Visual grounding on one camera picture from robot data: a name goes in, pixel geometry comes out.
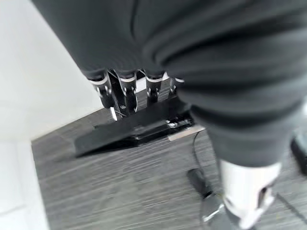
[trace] black pedal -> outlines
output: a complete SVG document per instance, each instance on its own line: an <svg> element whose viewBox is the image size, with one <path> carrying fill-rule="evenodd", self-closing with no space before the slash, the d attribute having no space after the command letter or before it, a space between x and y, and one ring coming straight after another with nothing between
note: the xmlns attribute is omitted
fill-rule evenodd
<svg viewBox="0 0 307 230"><path fill-rule="evenodd" d="M307 175L307 135L298 134L291 142L291 151L303 175Z"/></svg>
<svg viewBox="0 0 307 230"><path fill-rule="evenodd" d="M211 186L206 178L203 177L200 169L191 169L187 172L187 177L191 185L201 195L202 198L206 198L213 193Z"/></svg>

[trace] white wall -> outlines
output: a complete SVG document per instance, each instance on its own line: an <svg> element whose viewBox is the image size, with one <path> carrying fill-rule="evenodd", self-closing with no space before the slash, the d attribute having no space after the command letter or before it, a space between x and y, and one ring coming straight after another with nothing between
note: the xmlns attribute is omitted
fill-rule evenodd
<svg viewBox="0 0 307 230"><path fill-rule="evenodd" d="M102 105L28 0L0 1L0 139L48 133Z"/></svg>
<svg viewBox="0 0 307 230"><path fill-rule="evenodd" d="M0 142L0 159L0 229L48 230L31 142Z"/></svg>

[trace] dark gray fabric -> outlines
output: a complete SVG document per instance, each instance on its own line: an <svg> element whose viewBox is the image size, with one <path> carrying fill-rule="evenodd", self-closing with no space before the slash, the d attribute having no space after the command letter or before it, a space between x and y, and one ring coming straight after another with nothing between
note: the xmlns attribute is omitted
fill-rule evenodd
<svg viewBox="0 0 307 230"><path fill-rule="evenodd" d="M166 70L218 157L279 161L307 92L306 0L34 0L81 71Z"/></svg>

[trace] gray wood-grain floor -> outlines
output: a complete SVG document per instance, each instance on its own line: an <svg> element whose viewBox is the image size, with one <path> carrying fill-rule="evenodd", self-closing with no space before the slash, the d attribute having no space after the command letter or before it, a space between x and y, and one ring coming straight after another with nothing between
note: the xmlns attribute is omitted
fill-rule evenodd
<svg viewBox="0 0 307 230"><path fill-rule="evenodd" d="M160 99L167 97L163 83ZM146 106L146 93L138 95ZM185 173L195 168L192 136L166 139L135 149L72 160L73 140L111 122L102 109L32 142L37 176L51 230L200 230L200 197ZM196 151L219 192L213 150L206 132ZM307 216L307 178L291 155L285 159L278 191ZM307 229L279 200L262 217L260 230Z"/></svg>

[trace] black cable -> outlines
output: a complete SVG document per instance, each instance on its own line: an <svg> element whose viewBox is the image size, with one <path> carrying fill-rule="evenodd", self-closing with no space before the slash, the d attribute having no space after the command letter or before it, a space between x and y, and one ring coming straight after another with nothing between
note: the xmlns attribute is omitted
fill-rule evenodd
<svg viewBox="0 0 307 230"><path fill-rule="evenodd" d="M195 141L196 141L196 138L198 136L198 134L200 133L201 131L198 131L197 134L194 136L193 138L193 143L192 143L192 154L193 154L193 157L194 157L194 160L195 162L197 163L198 165L198 169L200 170L201 174L203 177L205 177L205 172L204 170L202 169L202 166L201 166L201 162L200 160L198 159L198 156L197 156L197 153L196 153L196 150L195 150Z"/></svg>
<svg viewBox="0 0 307 230"><path fill-rule="evenodd" d="M291 205L280 193L276 194L276 197L283 202L283 204L297 217L299 218L305 225L307 225L307 218L301 214L293 205Z"/></svg>

